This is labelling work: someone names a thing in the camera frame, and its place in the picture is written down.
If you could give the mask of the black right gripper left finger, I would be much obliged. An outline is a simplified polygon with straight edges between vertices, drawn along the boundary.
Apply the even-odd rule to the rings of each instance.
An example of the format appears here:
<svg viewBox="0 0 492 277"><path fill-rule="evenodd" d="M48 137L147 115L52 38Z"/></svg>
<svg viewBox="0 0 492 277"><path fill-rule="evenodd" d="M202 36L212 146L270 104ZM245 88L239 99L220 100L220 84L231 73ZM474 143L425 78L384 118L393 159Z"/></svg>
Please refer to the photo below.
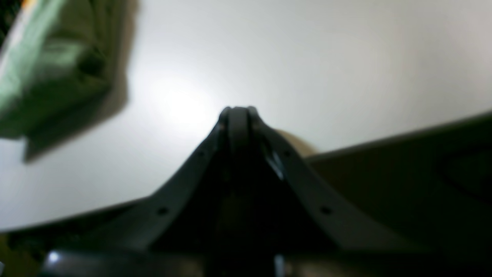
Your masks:
<svg viewBox="0 0 492 277"><path fill-rule="evenodd" d="M81 240L49 252L40 277L167 277L201 268L191 251L185 255L153 250L164 235L178 242L174 230L192 219L190 209L207 172L225 161L230 130L241 125L241 109L227 107L205 140L153 195L98 225Z"/></svg>

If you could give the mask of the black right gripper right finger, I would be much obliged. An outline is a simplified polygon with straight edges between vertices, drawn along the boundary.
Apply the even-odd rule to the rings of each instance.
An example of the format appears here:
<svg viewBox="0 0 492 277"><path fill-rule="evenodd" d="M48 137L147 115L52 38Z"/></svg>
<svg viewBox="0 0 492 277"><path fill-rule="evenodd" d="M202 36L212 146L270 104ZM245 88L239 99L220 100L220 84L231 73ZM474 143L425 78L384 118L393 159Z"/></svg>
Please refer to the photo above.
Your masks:
<svg viewBox="0 0 492 277"><path fill-rule="evenodd" d="M242 277L284 276L288 256L399 256L426 250L325 186L254 107L240 109L240 191L245 197Z"/></svg>

